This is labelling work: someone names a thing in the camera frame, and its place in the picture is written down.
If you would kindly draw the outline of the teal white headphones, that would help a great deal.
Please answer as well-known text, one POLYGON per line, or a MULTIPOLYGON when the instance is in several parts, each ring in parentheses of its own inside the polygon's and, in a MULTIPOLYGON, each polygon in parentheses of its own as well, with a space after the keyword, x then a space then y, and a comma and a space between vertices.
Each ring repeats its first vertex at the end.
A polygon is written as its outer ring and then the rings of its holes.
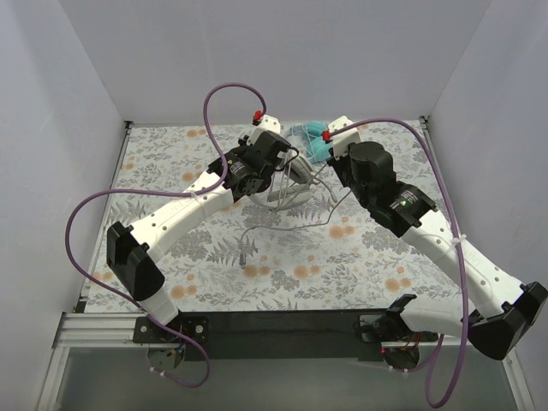
POLYGON ((325 143, 323 140, 323 132, 327 129, 326 123, 311 121, 290 126, 286 136, 309 162, 317 164, 331 156, 331 143, 325 143))

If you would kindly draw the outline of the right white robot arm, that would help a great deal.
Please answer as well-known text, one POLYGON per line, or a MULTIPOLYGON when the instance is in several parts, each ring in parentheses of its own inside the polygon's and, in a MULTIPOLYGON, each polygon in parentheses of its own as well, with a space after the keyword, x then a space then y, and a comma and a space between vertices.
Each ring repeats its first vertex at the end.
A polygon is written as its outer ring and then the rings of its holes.
POLYGON ((393 158, 373 141, 336 143, 328 164, 371 218, 425 255, 460 286, 447 301, 405 294, 371 326, 382 337, 407 340, 432 332, 464 337, 482 354, 504 359, 534 324, 547 300, 546 288, 504 272, 464 238, 416 186, 397 180, 393 158))

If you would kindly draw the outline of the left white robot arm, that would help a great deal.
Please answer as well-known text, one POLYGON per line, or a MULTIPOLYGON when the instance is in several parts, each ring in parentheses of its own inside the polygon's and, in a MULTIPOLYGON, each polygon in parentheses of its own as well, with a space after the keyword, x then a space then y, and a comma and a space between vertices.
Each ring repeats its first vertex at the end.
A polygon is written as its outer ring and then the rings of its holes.
POLYGON ((210 163, 181 199, 129 226, 116 222, 108 228, 107 265, 140 308, 155 318, 152 331, 161 341, 174 342, 181 335, 182 322, 157 262, 213 214, 245 196, 264 192, 283 157, 293 150, 271 131, 260 132, 256 139, 241 139, 237 147, 210 163))

